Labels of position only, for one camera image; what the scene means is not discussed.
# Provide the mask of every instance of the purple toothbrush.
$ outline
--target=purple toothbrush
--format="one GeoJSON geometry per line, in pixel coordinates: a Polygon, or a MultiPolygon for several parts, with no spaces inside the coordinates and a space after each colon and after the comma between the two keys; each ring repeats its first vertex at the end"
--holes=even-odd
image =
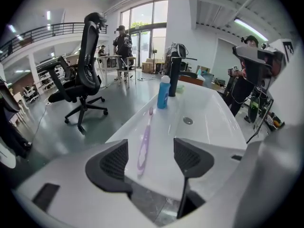
{"type": "Polygon", "coordinates": [[[137,161],[137,174],[139,176],[141,176],[143,174],[144,167],[146,165],[148,146],[149,146],[149,138],[150,138],[150,129],[151,129],[151,119],[152,119],[152,116],[153,116],[153,107],[151,107],[149,109],[149,115],[150,115],[150,118],[149,118],[146,130],[144,131],[142,145],[141,145],[141,148],[139,150],[138,161],[137,161]]]}

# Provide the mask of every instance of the railing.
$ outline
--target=railing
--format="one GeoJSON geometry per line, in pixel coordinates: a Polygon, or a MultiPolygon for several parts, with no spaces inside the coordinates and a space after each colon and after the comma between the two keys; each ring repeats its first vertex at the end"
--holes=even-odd
{"type": "MultiPolygon", "coordinates": [[[[27,31],[0,47],[0,61],[8,57],[10,54],[34,42],[54,36],[82,33],[84,26],[84,23],[62,23],[43,26],[27,31]]],[[[107,25],[102,28],[99,33],[106,34],[106,28],[107,25]]]]}

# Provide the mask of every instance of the black office chair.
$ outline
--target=black office chair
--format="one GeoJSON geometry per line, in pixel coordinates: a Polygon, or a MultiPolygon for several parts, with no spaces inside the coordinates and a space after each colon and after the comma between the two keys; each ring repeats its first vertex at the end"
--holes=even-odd
{"type": "MultiPolygon", "coordinates": [[[[101,18],[98,21],[99,23],[104,24],[106,22],[105,17],[102,14],[99,14],[98,18],[101,18]]],[[[103,99],[102,97],[98,97],[86,103],[87,96],[96,95],[99,91],[101,84],[101,80],[97,76],[94,67],[94,53],[98,42],[98,36],[99,35],[97,29],[96,13],[92,13],[86,16],[85,18],[85,27],[82,35],[78,65],[62,65],[63,61],[59,59],[58,62],[45,65],[37,70],[38,73],[47,70],[58,88],[58,91],[48,98],[49,102],[53,103],[57,101],[66,100],[68,102],[76,103],[77,98],[79,97],[81,105],[65,116],[65,123],[69,123],[68,117],[80,111],[77,126],[79,131],[81,132],[83,132],[84,130],[81,126],[81,122],[85,111],[87,111],[88,109],[103,110],[104,115],[108,115],[107,108],[92,105],[92,103],[99,99],[104,102],[105,99],[103,99]],[[71,67],[74,67],[75,71],[77,71],[75,78],[71,78],[69,82],[66,82],[62,85],[55,73],[55,67],[58,65],[63,66],[63,69],[66,71],[66,75],[69,74],[68,70],[71,67]]]]}

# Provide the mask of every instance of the black headrest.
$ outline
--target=black headrest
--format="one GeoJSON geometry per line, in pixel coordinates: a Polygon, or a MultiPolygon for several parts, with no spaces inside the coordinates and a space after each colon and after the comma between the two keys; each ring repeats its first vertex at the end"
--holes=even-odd
{"type": "Polygon", "coordinates": [[[90,13],[85,17],[85,23],[89,21],[92,21],[96,25],[99,24],[99,29],[101,29],[101,27],[105,26],[106,16],[103,13],[97,13],[97,12],[90,13]]]}

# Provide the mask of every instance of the chair wheel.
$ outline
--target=chair wheel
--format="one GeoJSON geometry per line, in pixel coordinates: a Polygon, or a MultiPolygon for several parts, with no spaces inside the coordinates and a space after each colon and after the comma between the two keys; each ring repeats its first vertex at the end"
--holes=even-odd
{"type": "Polygon", "coordinates": [[[82,133],[84,131],[84,128],[82,126],[78,127],[78,130],[82,133]]]}

